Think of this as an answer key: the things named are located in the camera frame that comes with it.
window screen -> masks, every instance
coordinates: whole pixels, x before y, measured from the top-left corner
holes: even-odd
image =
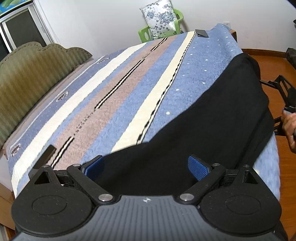
[[[8,20],[6,26],[16,47],[32,41],[39,42],[43,47],[46,46],[29,10]]]

white pillow with blue flowers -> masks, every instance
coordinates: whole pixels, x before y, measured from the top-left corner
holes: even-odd
[[[152,40],[177,34],[174,23],[177,17],[169,0],[158,0],[140,10],[150,27]]]

wall socket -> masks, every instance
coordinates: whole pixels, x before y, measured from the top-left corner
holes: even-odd
[[[223,24],[226,25],[227,27],[231,28],[230,22],[224,22]]]

black phone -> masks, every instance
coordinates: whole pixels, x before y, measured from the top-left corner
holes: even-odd
[[[208,38],[208,34],[205,30],[196,29],[195,32],[197,33],[198,37]]]

bedspread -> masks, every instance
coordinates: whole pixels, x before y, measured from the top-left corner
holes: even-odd
[[[226,26],[207,33],[209,38],[193,31],[151,41],[88,64],[7,146],[14,193],[50,144],[57,151],[48,164],[65,169],[154,137],[242,53]],[[272,136],[254,168],[277,198],[278,161]]]

